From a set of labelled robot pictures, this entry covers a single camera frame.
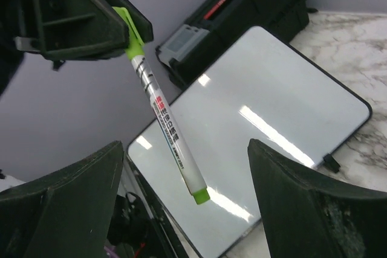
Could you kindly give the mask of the white whiteboard black frame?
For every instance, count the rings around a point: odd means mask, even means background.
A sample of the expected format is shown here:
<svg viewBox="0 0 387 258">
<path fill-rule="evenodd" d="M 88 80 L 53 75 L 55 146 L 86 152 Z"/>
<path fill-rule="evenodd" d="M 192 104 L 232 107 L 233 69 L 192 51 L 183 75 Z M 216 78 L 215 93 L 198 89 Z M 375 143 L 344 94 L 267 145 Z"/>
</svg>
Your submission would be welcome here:
<svg viewBox="0 0 387 258">
<path fill-rule="evenodd" d="M 370 105 L 262 27 L 247 30 L 171 104 L 207 184 L 196 205 L 157 122 L 129 146 L 200 257 L 220 257 L 260 221 L 247 147 L 258 139 L 316 168 L 371 117 Z"/>
</svg>

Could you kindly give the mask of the green white whiteboard marker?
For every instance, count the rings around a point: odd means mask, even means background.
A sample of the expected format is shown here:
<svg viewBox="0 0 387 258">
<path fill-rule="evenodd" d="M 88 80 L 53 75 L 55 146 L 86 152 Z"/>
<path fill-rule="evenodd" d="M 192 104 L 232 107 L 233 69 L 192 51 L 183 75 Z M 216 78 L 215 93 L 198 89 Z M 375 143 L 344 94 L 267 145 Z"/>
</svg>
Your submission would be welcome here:
<svg viewBox="0 0 387 258">
<path fill-rule="evenodd" d="M 177 164 L 185 185 L 200 205 L 210 200 L 207 184 L 194 160 L 194 157 L 181 133 L 172 110 L 149 66 L 143 51 L 144 42 L 134 25 L 129 11 L 124 7 L 114 7 L 114 11 L 124 20 L 129 28 L 129 45 L 125 53 L 131 62 L 137 77 L 147 95 L 151 108 L 158 121 L 167 146 Z"/>
</svg>

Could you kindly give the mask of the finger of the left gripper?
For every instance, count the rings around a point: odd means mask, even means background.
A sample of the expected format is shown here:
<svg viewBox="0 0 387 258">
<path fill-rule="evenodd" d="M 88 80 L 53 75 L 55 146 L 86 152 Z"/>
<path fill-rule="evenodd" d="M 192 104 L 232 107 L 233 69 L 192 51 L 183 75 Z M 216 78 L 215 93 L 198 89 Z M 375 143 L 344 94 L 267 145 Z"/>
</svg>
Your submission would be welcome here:
<svg viewBox="0 0 387 258">
<path fill-rule="evenodd" d="M 146 16 L 137 9 L 129 0 L 107 0 L 109 4 L 115 7 L 124 7 L 128 10 L 137 31 L 144 43 L 153 41 L 153 27 Z"/>
<path fill-rule="evenodd" d="M 18 0 L 16 48 L 48 60 L 106 59 L 129 32 L 106 0 Z"/>
</svg>

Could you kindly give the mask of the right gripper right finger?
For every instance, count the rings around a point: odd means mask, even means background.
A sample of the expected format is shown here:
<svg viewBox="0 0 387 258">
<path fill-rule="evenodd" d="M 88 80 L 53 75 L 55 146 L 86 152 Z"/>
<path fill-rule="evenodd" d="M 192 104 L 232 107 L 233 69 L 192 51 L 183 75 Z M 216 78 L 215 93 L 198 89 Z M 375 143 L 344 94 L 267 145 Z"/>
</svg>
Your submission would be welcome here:
<svg viewBox="0 0 387 258">
<path fill-rule="evenodd" d="M 262 141 L 247 148 L 272 257 L 386 257 L 386 193 L 323 175 Z"/>
</svg>

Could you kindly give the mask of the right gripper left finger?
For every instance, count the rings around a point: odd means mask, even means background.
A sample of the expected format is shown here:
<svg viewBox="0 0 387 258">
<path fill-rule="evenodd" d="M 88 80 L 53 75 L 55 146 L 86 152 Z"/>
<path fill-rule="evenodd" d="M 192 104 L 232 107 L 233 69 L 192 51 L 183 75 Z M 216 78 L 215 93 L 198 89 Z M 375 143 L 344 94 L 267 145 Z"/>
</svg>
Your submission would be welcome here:
<svg viewBox="0 0 387 258">
<path fill-rule="evenodd" d="M 1 192 L 1 257 L 106 257 L 123 144 Z"/>
</svg>

